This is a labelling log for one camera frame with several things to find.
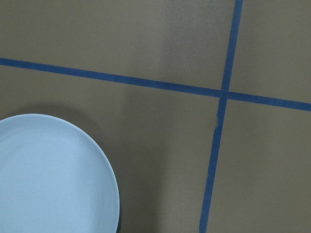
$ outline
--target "blue stripe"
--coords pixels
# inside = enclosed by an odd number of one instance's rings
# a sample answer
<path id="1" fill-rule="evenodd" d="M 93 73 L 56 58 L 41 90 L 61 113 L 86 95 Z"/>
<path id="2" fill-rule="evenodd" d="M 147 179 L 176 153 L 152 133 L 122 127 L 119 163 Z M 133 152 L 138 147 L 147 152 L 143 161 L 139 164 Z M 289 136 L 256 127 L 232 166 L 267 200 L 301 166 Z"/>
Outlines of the blue stripe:
<path id="1" fill-rule="evenodd" d="M 210 203 L 211 203 L 212 192 L 213 192 L 214 181 L 215 181 L 216 166 L 217 166 L 217 161 L 218 161 L 219 147 L 220 147 L 223 125 L 224 125 L 225 109 L 227 105 L 227 97 L 228 97 L 228 92 L 229 92 L 229 87 L 230 87 L 233 60 L 234 60 L 234 55 L 235 55 L 235 47 L 236 47 L 237 39 L 238 39 L 242 4 L 243 4 L 243 0 L 236 0 L 235 7 L 234 7 L 230 39 L 229 39 L 227 57 L 226 57 L 226 62 L 225 62 L 224 77 L 223 77 L 223 83 L 222 83 L 222 89 L 221 89 L 222 94 L 220 96 L 219 104 L 218 104 L 217 126 L 214 132 L 211 155 L 209 158 L 206 188 L 205 188 L 205 193 L 204 193 L 202 213 L 201 213 L 200 226 L 199 226 L 200 233 L 206 233 L 207 231 L 208 215 L 209 215 Z"/>
<path id="2" fill-rule="evenodd" d="M 170 91 L 178 91 L 184 93 L 191 93 L 196 95 L 203 95 L 203 96 L 212 96 L 212 97 L 219 97 L 221 95 L 220 90 L 214 90 L 210 88 L 204 87 L 197 87 L 197 86 L 189 86 L 189 85 L 182 85 L 176 83 L 167 83 L 167 82 L 160 82 L 148 79 L 139 79 L 115 74 L 106 74 L 101 72 L 89 71 L 89 70 L 82 70 L 82 69 L 74 69 L 68 67 L 59 67 L 59 66 L 52 66 L 34 62 L 24 62 L 6 58 L 0 58 L 0 65 L 3 66 L 10 66 L 10 67 L 19 67 L 19 68 L 26 68 L 32 70 L 39 70 L 57 74 L 65 74 L 65 75 L 72 75 L 78 77 L 84 77 L 89 79 L 98 79 L 98 80 L 105 80 L 111 81 L 116 83 L 125 83 L 130 85 L 137 85 L 137 86 L 145 86 L 157 89 L 164 89 Z"/>
<path id="3" fill-rule="evenodd" d="M 248 94 L 241 94 L 236 92 L 229 92 L 228 99 L 239 100 L 250 103 L 261 103 L 271 106 L 292 108 L 304 111 L 311 111 L 311 103 L 297 102 L 291 100 L 281 100 L 276 98 L 264 97 L 264 96 L 254 96 Z"/>

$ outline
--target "blue line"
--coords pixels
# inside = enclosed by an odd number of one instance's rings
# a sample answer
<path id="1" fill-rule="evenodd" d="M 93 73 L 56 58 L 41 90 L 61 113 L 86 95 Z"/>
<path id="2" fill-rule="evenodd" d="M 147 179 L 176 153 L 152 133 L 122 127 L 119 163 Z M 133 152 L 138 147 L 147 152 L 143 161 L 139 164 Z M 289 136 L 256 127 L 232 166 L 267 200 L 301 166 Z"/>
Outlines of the blue line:
<path id="1" fill-rule="evenodd" d="M 228 99 L 239 100 L 250 103 L 261 103 L 271 106 L 292 108 L 298 110 L 304 110 L 311 112 L 311 103 L 297 102 L 291 100 L 281 100 L 276 98 L 264 97 L 264 96 L 254 96 L 248 94 L 241 94 L 236 92 L 229 92 Z"/>
<path id="2" fill-rule="evenodd" d="M 215 181 L 216 166 L 217 166 L 217 161 L 218 161 L 219 147 L 220 147 L 223 125 L 224 125 L 225 109 L 227 105 L 227 98 L 228 98 L 230 79 L 231 79 L 231 74 L 232 74 L 233 60 L 234 60 L 234 55 L 235 55 L 235 47 L 236 47 L 237 39 L 238 39 L 242 4 L 243 4 L 243 0 L 236 0 L 235 7 L 234 7 L 230 39 L 229 39 L 229 45 L 228 45 L 228 51 L 227 51 L 227 58 L 225 62 L 224 77 L 223 77 L 223 83 L 222 83 L 222 89 L 221 89 L 222 94 L 220 96 L 219 103 L 218 103 L 217 126 L 214 131 L 211 155 L 210 155 L 209 165 L 208 165 L 207 181 L 206 181 L 202 213 L 201 213 L 201 219 L 200 219 L 200 226 L 199 226 L 200 233 L 206 233 L 206 230 L 207 230 L 208 215 L 209 215 L 213 186 L 214 186 L 214 181 Z"/>
<path id="3" fill-rule="evenodd" d="M 115 74 L 106 74 L 101 72 L 89 71 L 89 70 L 82 70 L 82 69 L 74 69 L 68 67 L 59 67 L 59 66 L 52 66 L 34 62 L 24 62 L 19 60 L 12 60 L 6 58 L 0 58 L 0 65 L 3 66 L 10 66 L 10 67 L 19 67 L 25 69 L 32 69 L 32 70 L 39 70 L 57 74 L 65 74 L 65 75 L 72 75 L 78 77 L 84 77 L 89 79 L 98 79 L 98 80 L 105 80 L 111 81 L 116 83 L 125 83 L 130 85 L 137 85 L 137 86 L 145 86 L 157 89 L 164 89 L 170 91 L 178 91 L 184 93 L 191 93 L 196 95 L 203 95 L 203 96 L 212 96 L 212 97 L 219 97 L 221 95 L 220 90 L 214 90 L 210 88 L 204 87 L 197 87 L 197 86 L 189 86 L 189 85 L 182 85 L 176 83 L 167 83 L 167 82 L 160 82 L 148 79 L 139 79 Z"/>

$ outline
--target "gray surface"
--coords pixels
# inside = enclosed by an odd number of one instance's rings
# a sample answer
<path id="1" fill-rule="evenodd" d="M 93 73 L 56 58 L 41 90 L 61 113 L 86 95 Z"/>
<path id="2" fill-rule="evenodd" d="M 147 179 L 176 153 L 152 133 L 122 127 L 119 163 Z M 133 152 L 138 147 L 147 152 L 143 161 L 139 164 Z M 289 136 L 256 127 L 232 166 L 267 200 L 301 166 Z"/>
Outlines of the gray surface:
<path id="1" fill-rule="evenodd" d="M 0 118 L 43 113 L 89 134 L 121 196 L 121 233 L 197 232 L 218 99 L 0 66 Z"/>
<path id="2" fill-rule="evenodd" d="M 234 1 L 4 1 L 0 57 L 221 88 Z"/>
<path id="3" fill-rule="evenodd" d="M 231 91 L 311 102 L 311 1 L 246 0 Z"/>
<path id="4" fill-rule="evenodd" d="M 310 117 L 228 102 L 209 233 L 310 231 Z"/>

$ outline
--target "dish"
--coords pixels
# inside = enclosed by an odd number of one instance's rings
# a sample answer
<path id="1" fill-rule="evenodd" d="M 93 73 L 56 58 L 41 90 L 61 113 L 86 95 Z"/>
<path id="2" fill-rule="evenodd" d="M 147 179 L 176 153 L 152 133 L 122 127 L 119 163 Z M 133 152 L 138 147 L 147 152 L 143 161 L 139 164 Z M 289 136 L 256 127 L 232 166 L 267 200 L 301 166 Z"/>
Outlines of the dish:
<path id="1" fill-rule="evenodd" d="M 0 232 L 115 233 L 112 167 L 84 131 L 60 118 L 0 120 Z"/>

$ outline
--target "white plate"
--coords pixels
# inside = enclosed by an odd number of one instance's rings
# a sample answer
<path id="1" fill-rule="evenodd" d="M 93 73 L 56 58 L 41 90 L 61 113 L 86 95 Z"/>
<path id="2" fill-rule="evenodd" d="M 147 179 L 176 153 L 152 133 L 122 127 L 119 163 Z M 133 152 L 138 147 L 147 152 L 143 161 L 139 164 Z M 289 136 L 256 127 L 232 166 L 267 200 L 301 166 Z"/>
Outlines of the white plate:
<path id="1" fill-rule="evenodd" d="M 111 165 L 73 124 L 25 114 L 0 121 L 0 233 L 115 233 Z"/>

